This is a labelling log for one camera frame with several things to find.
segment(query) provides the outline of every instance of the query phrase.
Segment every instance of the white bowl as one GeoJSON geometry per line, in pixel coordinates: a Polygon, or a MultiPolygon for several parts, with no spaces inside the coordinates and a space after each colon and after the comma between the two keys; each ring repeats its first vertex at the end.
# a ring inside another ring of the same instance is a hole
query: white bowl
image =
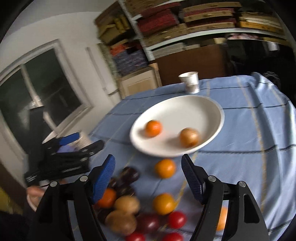
{"type": "Polygon", "coordinates": [[[158,157],[176,157],[192,153],[213,140],[224,124],[224,111],[214,100],[204,96],[186,95],[162,101],[141,114],[134,122],[131,143],[139,151],[158,157]],[[156,137],[145,136],[145,126],[158,120],[163,126],[156,137]],[[196,129],[200,142],[193,148],[184,148],[179,133],[186,127],[196,129]]]}

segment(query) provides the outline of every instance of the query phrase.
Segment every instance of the gray fabric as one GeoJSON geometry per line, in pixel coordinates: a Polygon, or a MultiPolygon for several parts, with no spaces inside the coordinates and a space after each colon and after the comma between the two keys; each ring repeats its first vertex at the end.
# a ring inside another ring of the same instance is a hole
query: gray fabric
{"type": "MultiPolygon", "coordinates": [[[[154,173],[154,165],[161,158],[137,151],[129,139],[130,128],[141,113],[163,100],[186,95],[184,89],[184,84],[174,84],[128,96],[100,121],[90,136],[93,141],[106,141],[105,148],[92,158],[92,167],[101,165],[112,154],[116,158],[115,174],[126,165],[142,173],[133,186],[143,210],[152,211],[153,198],[163,192],[172,193],[180,201],[177,210],[188,217],[180,232],[187,241],[202,206],[194,200],[185,182],[181,157],[174,158],[177,173],[161,180],[154,173]]],[[[244,180],[263,211],[271,241],[277,240],[296,213],[295,108],[276,86],[258,73],[201,80],[200,89],[198,95],[208,96],[222,106],[225,123],[212,142],[190,154],[191,159],[222,182],[236,184],[244,180]]],[[[75,221],[72,226],[74,233],[79,232],[75,221]]],[[[102,228],[107,240],[120,238],[108,228],[102,228]]],[[[217,232],[215,240],[221,236],[222,232],[217,232]]]]}

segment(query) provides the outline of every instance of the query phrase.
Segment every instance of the orange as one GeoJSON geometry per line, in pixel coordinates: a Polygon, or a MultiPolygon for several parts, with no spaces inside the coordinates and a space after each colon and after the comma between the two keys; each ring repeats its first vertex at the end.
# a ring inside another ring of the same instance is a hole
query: orange
{"type": "Polygon", "coordinates": [[[176,202],[172,195],[163,193],[158,195],[153,200],[153,208],[159,215],[166,215],[174,211],[176,202]]]}
{"type": "Polygon", "coordinates": [[[163,159],[154,166],[154,169],[160,178],[170,178],[176,172],[176,164],[171,159],[163,159]]]}
{"type": "Polygon", "coordinates": [[[148,137],[155,137],[161,132],[162,128],[159,121],[151,120],[146,124],[145,133],[148,137]]]}
{"type": "Polygon", "coordinates": [[[101,208],[112,208],[116,200],[116,192],[112,188],[107,188],[103,197],[96,203],[95,206],[101,208]]]}
{"type": "Polygon", "coordinates": [[[221,231],[225,228],[226,219],[227,219],[227,211],[228,211],[228,208],[226,208],[226,207],[221,208],[217,231],[221,231]]]}

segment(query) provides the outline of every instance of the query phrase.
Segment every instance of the table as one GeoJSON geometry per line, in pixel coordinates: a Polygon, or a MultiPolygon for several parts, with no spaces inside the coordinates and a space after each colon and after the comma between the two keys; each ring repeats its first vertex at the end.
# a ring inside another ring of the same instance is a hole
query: table
{"type": "MultiPolygon", "coordinates": [[[[153,198],[169,192],[178,202],[177,210],[188,222],[179,232],[188,241],[197,225],[202,206],[193,198],[181,170],[181,157],[174,158],[176,174],[160,179],[154,165],[161,158],[137,151],[130,142],[134,121],[149,107],[169,98],[186,95],[184,84],[174,84],[128,96],[115,106],[90,133],[93,141],[103,139],[104,149],[92,157],[91,168],[101,165],[108,154],[116,158],[115,175],[125,166],[141,172],[133,184],[144,211],[152,211],[153,198]]],[[[221,132],[208,145],[189,156],[209,175],[236,184],[244,180],[251,189],[268,228],[271,241],[277,240],[296,213],[296,118],[295,108],[276,86],[258,73],[200,81],[198,95],[217,101],[225,113],[221,132]]],[[[76,240],[82,240],[73,204],[70,217],[76,240]]],[[[122,240],[102,226],[108,241],[122,240]]],[[[162,232],[170,232],[162,227],[162,232]]],[[[223,232],[217,232],[220,240],[223,232]]],[[[161,236],[147,237],[148,240],[161,236]]]]}

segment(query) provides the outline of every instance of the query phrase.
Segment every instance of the white cup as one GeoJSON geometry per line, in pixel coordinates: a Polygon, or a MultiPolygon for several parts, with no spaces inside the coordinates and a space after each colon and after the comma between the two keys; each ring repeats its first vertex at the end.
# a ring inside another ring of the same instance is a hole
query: white cup
{"type": "Polygon", "coordinates": [[[179,75],[179,78],[185,83],[185,89],[188,94],[195,94],[200,91],[198,84],[198,72],[183,73],[179,75]]]}

